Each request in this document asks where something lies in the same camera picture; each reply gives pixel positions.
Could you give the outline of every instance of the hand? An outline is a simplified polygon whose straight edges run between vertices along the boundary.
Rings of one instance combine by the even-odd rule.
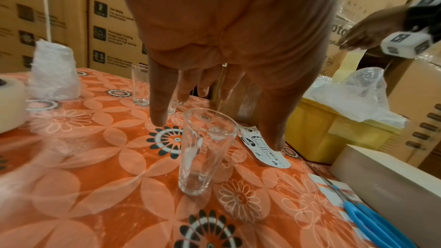
[[[126,0],[149,56],[150,117],[167,120],[228,63],[223,100],[246,73],[262,89],[259,130],[281,150],[291,112],[320,72],[336,0]]]
[[[384,38],[402,31],[406,19],[407,5],[383,9],[372,13],[354,25],[337,42],[341,50],[371,49],[381,44]]]

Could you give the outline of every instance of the yellow container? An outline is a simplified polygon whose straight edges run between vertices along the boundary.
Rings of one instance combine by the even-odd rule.
[[[347,145],[378,149],[401,129],[374,120],[356,122],[302,98],[289,117],[285,140],[309,161],[332,164]]]

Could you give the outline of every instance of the plastic wrap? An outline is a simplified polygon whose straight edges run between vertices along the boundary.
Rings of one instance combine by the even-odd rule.
[[[383,69],[372,67],[355,71],[340,83],[319,77],[304,97],[357,122],[371,119],[404,128],[406,119],[389,110],[383,74]]]
[[[78,98],[80,83],[72,49],[39,40],[34,53],[28,90],[36,99]]]

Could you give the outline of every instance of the table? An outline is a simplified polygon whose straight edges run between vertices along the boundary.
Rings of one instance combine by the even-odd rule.
[[[148,139],[167,127],[133,103],[130,80],[78,75],[78,99],[29,100],[29,120],[0,135],[0,247],[366,247],[305,161],[271,168],[239,139],[208,189],[184,195],[179,156],[164,146],[180,148],[184,111],[208,101],[180,105],[166,125],[179,132],[157,145]]]

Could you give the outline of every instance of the paper label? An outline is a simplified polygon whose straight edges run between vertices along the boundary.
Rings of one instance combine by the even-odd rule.
[[[275,168],[287,169],[291,163],[281,152],[274,151],[266,144],[259,130],[255,127],[240,127],[240,139],[251,150],[259,161]]]

